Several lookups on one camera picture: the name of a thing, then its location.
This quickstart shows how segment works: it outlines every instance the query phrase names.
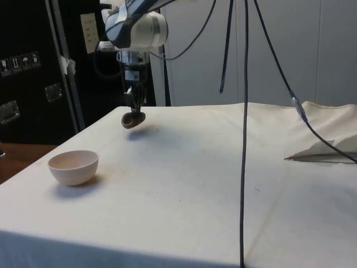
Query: white panel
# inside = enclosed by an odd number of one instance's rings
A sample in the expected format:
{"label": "white panel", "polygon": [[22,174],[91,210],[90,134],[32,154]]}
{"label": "white panel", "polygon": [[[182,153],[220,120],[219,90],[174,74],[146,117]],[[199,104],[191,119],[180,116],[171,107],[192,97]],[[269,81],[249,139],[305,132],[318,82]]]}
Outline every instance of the white panel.
{"label": "white panel", "polygon": [[[176,56],[202,28],[213,0],[176,1],[163,9],[169,27],[167,57]],[[173,106],[238,102],[237,28],[233,14],[224,93],[219,93],[229,0],[218,0],[207,28],[181,58],[167,63]]]}
{"label": "white panel", "polygon": [[[291,105],[253,1],[249,2],[249,100]],[[258,1],[282,69],[302,101],[314,101],[321,0]],[[238,0],[239,99],[243,99],[244,1]]]}
{"label": "white panel", "polygon": [[356,10],[356,0],[322,0],[319,103],[357,104]]}

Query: white bowl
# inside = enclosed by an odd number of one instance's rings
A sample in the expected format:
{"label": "white bowl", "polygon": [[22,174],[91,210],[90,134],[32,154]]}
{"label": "white bowl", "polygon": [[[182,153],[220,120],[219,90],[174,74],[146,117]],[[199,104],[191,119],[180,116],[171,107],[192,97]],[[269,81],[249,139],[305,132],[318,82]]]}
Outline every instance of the white bowl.
{"label": "white bowl", "polygon": [[98,168],[99,156],[91,151],[71,151],[50,159],[49,168],[60,183],[74,186],[90,180]]}

